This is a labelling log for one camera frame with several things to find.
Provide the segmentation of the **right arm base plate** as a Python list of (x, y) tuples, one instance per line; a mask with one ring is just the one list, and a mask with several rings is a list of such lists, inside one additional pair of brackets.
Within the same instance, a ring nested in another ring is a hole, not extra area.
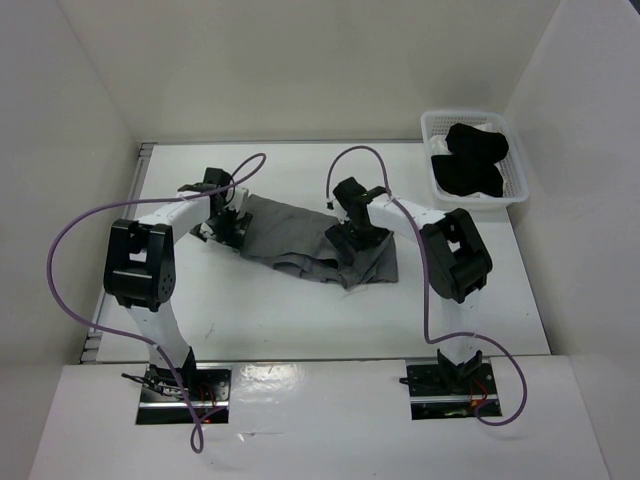
[(473, 418), (502, 415), (493, 369), (484, 361), (460, 386), (449, 387), (438, 372), (435, 360), (406, 364), (399, 383), (406, 386), (413, 420)]

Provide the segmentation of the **grey pleated skirt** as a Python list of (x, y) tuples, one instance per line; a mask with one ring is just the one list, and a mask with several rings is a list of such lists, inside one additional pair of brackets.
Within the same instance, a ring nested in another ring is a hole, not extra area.
[(337, 284), (346, 290), (364, 284), (396, 283), (399, 269), (394, 238), (356, 253), (347, 264), (326, 238), (339, 224), (337, 218), (263, 198), (255, 194), (244, 203), (251, 218), (245, 231), (235, 231), (226, 241), (211, 226), (200, 224), (190, 234), (236, 249), (241, 258), (304, 280)]

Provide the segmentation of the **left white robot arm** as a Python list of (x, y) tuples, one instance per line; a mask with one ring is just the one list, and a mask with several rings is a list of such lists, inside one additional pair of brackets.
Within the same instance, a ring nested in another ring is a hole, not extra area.
[(230, 173), (209, 167), (201, 182), (181, 187), (170, 202), (134, 220), (117, 220), (110, 230), (104, 288), (151, 341), (150, 384), (163, 384), (180, 400), (196, 393), (199, 374), (171, 304), (175, 244), (190, 234), (240, 249), (252, 215), (244, 206), (248, 190), (232, 182)]

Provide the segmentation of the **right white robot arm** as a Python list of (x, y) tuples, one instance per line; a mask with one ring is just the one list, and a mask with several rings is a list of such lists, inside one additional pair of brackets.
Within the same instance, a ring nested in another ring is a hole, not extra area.
[(333, 190), (327, 207), (338, 204), (344, 219), (325, 236), (340, 258), (353, 265), (356, 258), (399, 234), (414, 240), (421, 252), (425, 295), (442, 302), (451, 331), (434, 339), (424, 327), (426, 341), (439, 346), (439, 384), (450, 393), (470, 387), (483, 360), (476, 346), (478, 303), (493, 262), (469, 212), (430, 209), (390, 195), (384, 186), (371, 190), (349, 177)]

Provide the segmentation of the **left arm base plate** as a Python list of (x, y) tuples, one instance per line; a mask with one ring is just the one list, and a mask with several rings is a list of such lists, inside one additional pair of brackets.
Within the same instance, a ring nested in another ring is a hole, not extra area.
[[(188, 391), (195, 413), (207, 424), (226, 424), (229, 419), (232, 370), (229, 365), (196, 365), (195, 380)], [(141, 389), (135, 423), (142, 426), (190, 425), (192, 416), (172, 376), (152, 380), (149, 370), (140, 377)]]

